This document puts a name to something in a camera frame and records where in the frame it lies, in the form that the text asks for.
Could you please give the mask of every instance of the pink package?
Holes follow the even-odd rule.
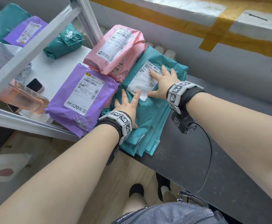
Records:
[[[142,32],[115,25],[85,57],[83,63],[121,83],[147,48]]]

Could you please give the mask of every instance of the purple package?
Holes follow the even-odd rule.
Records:
[[[46,114],[78,137],[93,130],[119,84],[78,64],[46,108]]]
[[[14,46],[24,47],[48,24],[37,16],[26,19],[13,29],[4,40]]]

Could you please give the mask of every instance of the teal package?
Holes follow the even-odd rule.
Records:
[[[0,11],[0,42],[9,44],[4,38],[24,20],[32,17],[24,9],[14,3],[9,3]]]
[[[80,48],[84,42],[83,36],[70,23],[59,35],[44,48],[46,56],[57,59]]]
[[[187,66],[168,59],[149,46],[119,86],[118,91],[112,99],[110,108],[105,108],[102,112],[104,115],[114,109],[115,98],[121,103],[121,89],[126,91],[129,102],[134,96],[133,91],[141,89],[136,113],[138,129],[133,129],[129,137],[121,145],[121,148],[132,156],[135,154],[142,156],[144,152],[153,155],[160,142],[163,127],[170,113],[170,108],[166,100],[147,97],[147,93],[145,97],[145,93],[143,93],[143,91],[151,91],[152,88],[153,90],[158,90],[158,84],[155,80],[151,79],[148,69],[152,68],[154,71],[160,73],[162,65],[165,65],[169,71],[173,68],[181,81],[186,80]]]

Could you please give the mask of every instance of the person's right hand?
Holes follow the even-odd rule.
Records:
[[[147,95],[149,97],[157,97],[166,100],[166,94],[170,86],[172,86],[176,82],[180,82],[180,80],[177,78],[176,72],[172,68],[171,74],[166,69],[164,65],[162,65],[162,75],[159,75],[158,73],[154,72],[153,70],[149,70],[149,74],[151,77],[159,83],[159,89],[156,91],[148,92]]]

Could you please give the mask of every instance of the hand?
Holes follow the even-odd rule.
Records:
[[[138,105],[138,100],[140,97],[140,90],[137,90],[137,92],[135,93],[133,99],[131,100],[131,103],[129,103],[129,99],[128,96],[125,92],[125,90],[121,90],[121,102],[122,104],[119,103],[119,101],[117,99],[115,99],[115,111],[122,111],[127,113],[131,119],[132,119],[132,127],[133,128],[138,128],[137,124],[135,123],[135,118],[136,118],[136,108]]]
[[[159,83],[159,89],[156,91],[148,92],[147,95],[149,97],[156,97],[166,100],[166,94],[170,86],[172,86],[176,82],[180,82],[180,80],[177,78],[176,72],[171,69],[171,74],[169,71],[167,71],[166,67],[162,65],[162,75],[159,75],[158,73],[154,72],[153,70],[149,70],[149,74],[151,77]]]

